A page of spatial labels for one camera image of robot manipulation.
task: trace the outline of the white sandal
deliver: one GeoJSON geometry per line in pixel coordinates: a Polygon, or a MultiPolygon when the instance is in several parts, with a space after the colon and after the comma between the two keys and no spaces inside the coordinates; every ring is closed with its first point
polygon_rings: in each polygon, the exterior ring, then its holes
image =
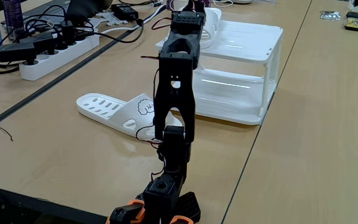
{"type": "MultiPolygon", "coordinates": [[[[154,104],[153,99],[145,93],[135,97],[129,102],[102,95],[99,93],[89,93],[77,99],[78,111],[110,128],[114,128],[124,134],[145,140],[152,140],[155,137],[153,118],[154,104]]],[[[171,112],[165,120],[167,125],[182,126],[181,122],[175,118],[171,112]]]]}

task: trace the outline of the white slipper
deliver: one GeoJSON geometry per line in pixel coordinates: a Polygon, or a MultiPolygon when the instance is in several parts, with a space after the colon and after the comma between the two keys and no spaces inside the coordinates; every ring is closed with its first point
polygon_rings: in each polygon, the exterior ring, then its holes
{"type": "Polygon", "coordinates": [[[222,11],[216,8],[205,8],[206,22],[201,35],[200,47],[206,49],[216,41],[219,29],[219,21],[222,18],[222,11]]]}
{"type": "MultiPolygon", "coordinates": [[[[77,109],[81,114],[132,137],[135,137],[139,129],[153,125],[153,99],[145,93],[129,102],[99,93],[89,93],[77,99],[77,109]]],[[[171,112],[165,123],[182,126],[171,112]]],[[[154,127],[144,128],[138,133],[140,139],[151,140],[154,137],[154,127]]]]}

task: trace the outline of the white power strip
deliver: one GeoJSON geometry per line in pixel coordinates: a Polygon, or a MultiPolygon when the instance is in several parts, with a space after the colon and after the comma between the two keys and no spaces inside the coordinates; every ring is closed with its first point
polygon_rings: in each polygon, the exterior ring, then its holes
{"type": "Polygon", "coordinates": [[[35,81],[97,47],[100,44],[99,38],[98,35],[92,35],[65,50],[56,50],[57,54],[38,55],[35,65],[20,63],[20,75],[22,79],[35,81]]]}

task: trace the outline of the white device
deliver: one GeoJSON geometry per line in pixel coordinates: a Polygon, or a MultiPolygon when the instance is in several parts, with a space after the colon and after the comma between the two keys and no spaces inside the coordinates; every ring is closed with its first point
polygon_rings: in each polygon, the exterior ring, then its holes
{"type": "MultiPolygon", "coordinates": [[[[283,29],[277,26],[220,21],[216,40],[201,55],[256,63],[264,66],[265,73],[256,77],[200,66],[193,75],[196,114],[260,124],[277,87],[282,35],[283,29]]],[[[156,47],[160,50],[164,42],[156,47]]]]}
{"type": "Polygon", "coordinates": [[[94,49],[98,45],[99,36],[92,35],[85,40],[76,41],[75,45],[68,46],[65,50],[55,50],[57,54],[38,55],[37,59],[35,59],[37,61],[35,65],[20,63],[20,75],[22,79],[35,81],[94,49]]]}

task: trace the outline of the table surface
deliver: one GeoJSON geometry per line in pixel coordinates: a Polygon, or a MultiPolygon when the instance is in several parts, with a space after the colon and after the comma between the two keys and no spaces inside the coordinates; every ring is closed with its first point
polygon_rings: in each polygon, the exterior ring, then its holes
{"type": "Polygon", "coordinates": [[[225,223],[358,223],[358,32],[313,0],[225,223]]]}
{"type": "MultiPolygon", "coordinates": [[[[28,11],[35,7],[45,4],[51,0],[30,0],[22,3],[22,10],[28,11]]],[[[141,11],[139,13],[140,17],[147,17],[154,12],[155,9],[150,9],[146,11],[141,11]]],[[[4,20],[4,13],[0,11],[0,21],[4,20]]],[[[134,26],[133,23],[128,23],[127,26],[134,26]]],[[[105,24],[100,25],[100,30],[110,29],[112,27],[107,27],[105,24]]],[[[1,27],[2,35],[6,35],[6,32],[1,27]]],[[[121,34],[125,33],[124,30],[118,30],[109,33],[113,37],[118,37],[121,34]]],[[[103,48],[106,44],[110,43],[111,40],[102,37],[100,39],[100,45],[96,48],[90,50],[89,52],[83,54],[82,56],[76,58],[70,63],[56,69],[55,71],[49,73],[48,75],[34,81],[23,80],[19,72],[14,72],[11,74],[0,75],[0,114],[12,106],[16,105],[18,102],[22,101],[24,98],[30,96],[46,84],[50,83],[52,80],[59,77],[64,72],[68,71],[75,65],[78,65],[84,59],[88,58],[91,54],[95,53],[99,49],[103,48]]]]}
{"type": "MultiPolygon", "coordinates": [[[[284,28],[283,65],[309,3],[282,0],[227,7],[223,19],[284,28]]],[[[169,15],[166,11],[159,17],[169,15]]],[[[15,139],[10,142],[0,131],[0,188],[105,216],[143,191],[149,172],[162,166],[155,150],[80,115],[75,101],[91,92],[126,101],[143,92],[151,95],[158,63],[140,56],[157,55],[154,45],[168,32],[151,31],[151,25],[138,42],[117,44],[0,123],[15,139]]],[[[263,71],[213,58],[203,58],[203,65],[229,72],[263,71]]],[[[197,117],[182,191],[196,193],[202,223],[221,222],[258,130],[197,117]]]]}

